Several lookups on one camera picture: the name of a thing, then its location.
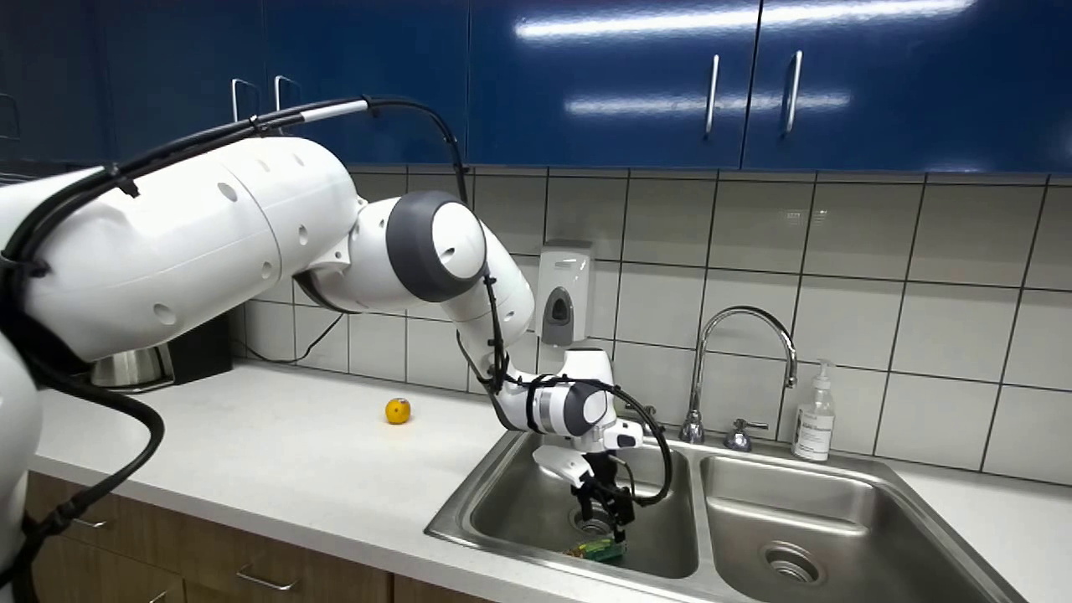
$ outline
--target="white countertop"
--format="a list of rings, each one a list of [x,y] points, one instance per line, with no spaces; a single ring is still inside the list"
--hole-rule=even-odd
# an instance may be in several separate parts
[[[411,402],[409,424],[383,422],[391,396]],[[487,600],[651,600],[422,534],[502,434],[497,413],[473,396],[237,365],[144,402],[166,416],[169,438],[121,489],[130,499]],[[44,391],[34,470],[95,482],[141,442],[139,422]],[[1072,489],[896,470],[1021,597],[1068,600]]]

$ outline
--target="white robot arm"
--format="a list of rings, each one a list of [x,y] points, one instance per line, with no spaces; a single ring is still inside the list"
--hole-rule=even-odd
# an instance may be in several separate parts
[[[321,103],[283,125],[365,106]],[[606,456],[641,447],[645,429],[618,419],[625,391],[603,352],[571,352],[558,374],[511,365],[507,341],[525,331],[533,291],[499,238],[454,194],[365,201],[325,148],[247,137],[276,126],[250,125],[240,140],[233,126],[207,135],[212,144],[192,137],[195,151],[153,155],[166,167],[0,189],[0,603],[13,597],[11,562],[23,543],[36,386],[54,386],[65,363],[172,341],[283,278],[338,313],[444,304],[499,422],[564,434],[571,447],[549,442],[535,462],[583,506],[599,504],[613,530],[633,519]]]

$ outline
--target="lemon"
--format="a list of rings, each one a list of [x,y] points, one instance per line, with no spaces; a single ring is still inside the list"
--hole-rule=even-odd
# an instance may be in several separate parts
[[[407,399],[390,399],[390,402],[383,404],[383,419],[386,419],[390,424],[407,424],[409,416],[411,416],[411,410],[409,410]]]

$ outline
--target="double sink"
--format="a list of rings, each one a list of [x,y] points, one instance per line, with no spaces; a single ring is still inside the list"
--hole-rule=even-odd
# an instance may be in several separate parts
[[[547,475],[541,434],[507,432],[429,523],[434,535],[619,582],[651,597],[771,603],[1021,600],[889,465],[801,462],[783,448],[673,442],[673,485],[641,506],[619,558],[574,557],[592,539],[571,485]],[[660,448],[625,456],[633,489],[665,482]]]

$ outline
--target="chrome faucet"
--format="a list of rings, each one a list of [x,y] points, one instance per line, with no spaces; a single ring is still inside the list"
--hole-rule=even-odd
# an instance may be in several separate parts
[[[754,304],[726,304],[719,309],[717,314],[710,314],[705,322],[705,331],[697,331],[697,349],[694,349],[694,383],[692,383],[692,413],[686,413],[686,422],[679,429],[679,438],[684,442],[702,442],[705,438],[705,422],[702,422],[702,383],[705,383],[705,352],[707,352],[707,339],[710,331],[724,322],[724,317],[733,317],[733,314],[754,314],[762,322],[767,322],[782,346],[783,346],[783,387],[792,387],[796,383],[796,349],[793,349],[793,339],[792,331],[764,309],[754,309]]]

